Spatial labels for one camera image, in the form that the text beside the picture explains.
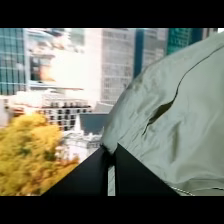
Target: slit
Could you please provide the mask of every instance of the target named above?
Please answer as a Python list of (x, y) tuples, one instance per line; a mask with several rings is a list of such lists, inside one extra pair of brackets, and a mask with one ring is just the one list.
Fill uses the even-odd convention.
[(161, 106), (159, 106), (159, 108), (156, 110), (156, 112), (154, 113), (153, 117), (151, 117), (145, 127), (145, 130), (144, 132), (142, 133), (142, 135), (145, 134), (147, 128), (149, 125), (153, 124), (158, 118), (160, 118), (165, 112), (167, 112), (171, 106), (173, 105), (177, 95), (178, 95), (178, 91), (179, 91), (179, 87), (180, 87), (180, 84), (182, 82), (182, 80), (184, 79), (184, 77), (186, 76), (187, 73), (189, 73), (192, 69), (194, 69), (198, 64), (200, 64), (202, 61), (204, 61), (205, 59), (209, 58), (212, 54), (214, 54), (216, 51), (222, 49), (224, 47), (224, 45), (222, 45), (221, 47), (217, 48), (216, 50), (214, 50), (213, 52), (211, 52), (208, 56), (206, 56), (205, 58), (201, 59), (198, 63), (196, 63), (194, 66), (192, 66), (184, 75), (183, 77), (181, 78), (180, 82), (178, 83), (178, 86), (177, 86), (177, 90), (176, 90), (176, 93), (175, 93), (175, 96), (173, 98), (172, 101), (170, 101), (169, 103), (166, 103), (166, 104), (163, 104)]

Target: tree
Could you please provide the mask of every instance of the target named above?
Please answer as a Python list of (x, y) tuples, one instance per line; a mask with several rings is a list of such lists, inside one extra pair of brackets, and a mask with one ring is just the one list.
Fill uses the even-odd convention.
[(0, 195), (42, 194), (78, 165), (55, 158), (61, 133), (40, 114), (22, 115), (0, 131)]

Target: tarp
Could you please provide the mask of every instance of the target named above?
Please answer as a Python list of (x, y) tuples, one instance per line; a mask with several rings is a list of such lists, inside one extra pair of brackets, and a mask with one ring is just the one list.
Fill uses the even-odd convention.
[(110, 112), (102, 143), (110, 153), (121, 144), (175, 189), (224, 195), (224, 33), (142, 72)]

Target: black object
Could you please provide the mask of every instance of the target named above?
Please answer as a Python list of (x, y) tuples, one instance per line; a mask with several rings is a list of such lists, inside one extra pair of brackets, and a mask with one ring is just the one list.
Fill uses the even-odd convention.
[(101, 146), (43, 195), (107, 196), (111, 165), (116, 196), (179, 196), (119, 144), (113, 155)]

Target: blurred background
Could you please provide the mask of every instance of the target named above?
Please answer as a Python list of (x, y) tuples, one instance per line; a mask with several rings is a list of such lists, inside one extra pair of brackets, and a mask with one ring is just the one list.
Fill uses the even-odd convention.
[(223, 29), (0, 28), (0, 195), (44, 193), (147, 66)]

